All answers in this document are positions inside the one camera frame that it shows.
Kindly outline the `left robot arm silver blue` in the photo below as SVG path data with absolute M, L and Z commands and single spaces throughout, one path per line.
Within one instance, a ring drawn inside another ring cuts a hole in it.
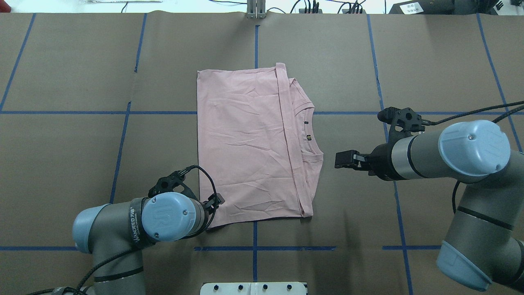
M 201 202 L 167 192 L 81 211 L 72 236 L 77 250 L 93 256 L 93 267 L 74 294 L 146 294 L 142 251 L 200 235 L 224 202 L 219 193 Z

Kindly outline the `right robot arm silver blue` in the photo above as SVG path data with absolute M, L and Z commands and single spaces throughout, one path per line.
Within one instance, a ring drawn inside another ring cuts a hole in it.
M 369 154 L 338 152 L 335 168 L 385 181 L 455 179 L 466 185 L 436 264 L 455 282 L 486 291 L 500 284 L 523 292 L 523 241 L 513 229 L 523 211 L 523 154 L 488 120 L 455 123 L 417 135 L 395 128 Z

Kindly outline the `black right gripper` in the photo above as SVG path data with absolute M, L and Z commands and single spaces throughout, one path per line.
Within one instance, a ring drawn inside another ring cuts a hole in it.
M 384 181 L 394 181 L 391 151 L 392 146 L 385 143 L 376 146 L 369 154 L 361 154 L 356 150 L 338 152 L 335 156 L 334 168 L 362 168 L 369 176 L 377 176 Z

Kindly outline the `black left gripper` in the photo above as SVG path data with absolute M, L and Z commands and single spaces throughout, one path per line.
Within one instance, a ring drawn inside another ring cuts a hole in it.
M 207 212 L 216 212 L 220 205 L 224 204 L 225 200 L 220 193 L 212 194 L 207 201 L 204 202 L 203 208 Z

